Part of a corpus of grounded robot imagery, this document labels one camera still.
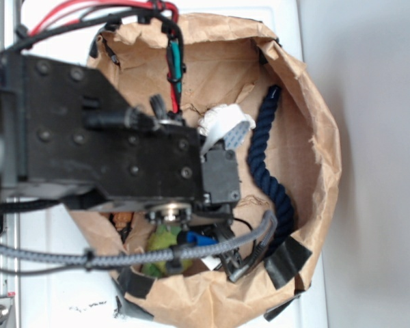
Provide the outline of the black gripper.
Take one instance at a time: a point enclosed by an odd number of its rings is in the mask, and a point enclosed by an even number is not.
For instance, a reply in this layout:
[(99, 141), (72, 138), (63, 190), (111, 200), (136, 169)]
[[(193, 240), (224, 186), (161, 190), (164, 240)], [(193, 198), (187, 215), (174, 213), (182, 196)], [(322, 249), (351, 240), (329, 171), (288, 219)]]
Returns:
[(204, 201), (200, 138), (136, 107), (95, 69), (0, 54), (0, 216), (11, 197), (133, 212)]

